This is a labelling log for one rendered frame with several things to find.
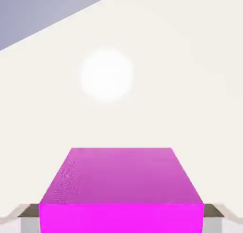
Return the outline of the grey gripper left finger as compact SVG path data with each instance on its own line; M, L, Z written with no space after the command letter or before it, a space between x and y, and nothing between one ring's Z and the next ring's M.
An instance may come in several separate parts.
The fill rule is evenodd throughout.
M0 217L0 233L40 233L38 204L20 204Z

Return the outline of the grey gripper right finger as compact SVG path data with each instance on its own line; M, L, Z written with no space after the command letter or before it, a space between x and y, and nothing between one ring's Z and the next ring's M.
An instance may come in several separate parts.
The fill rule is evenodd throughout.
M202 233L243 233L243 218L223 204L205 204Z

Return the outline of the small magenta cube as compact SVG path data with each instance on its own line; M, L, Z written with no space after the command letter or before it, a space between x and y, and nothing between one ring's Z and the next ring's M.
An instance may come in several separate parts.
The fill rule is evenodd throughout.
M204 203L170 148L73 148L40 233L202 233Z

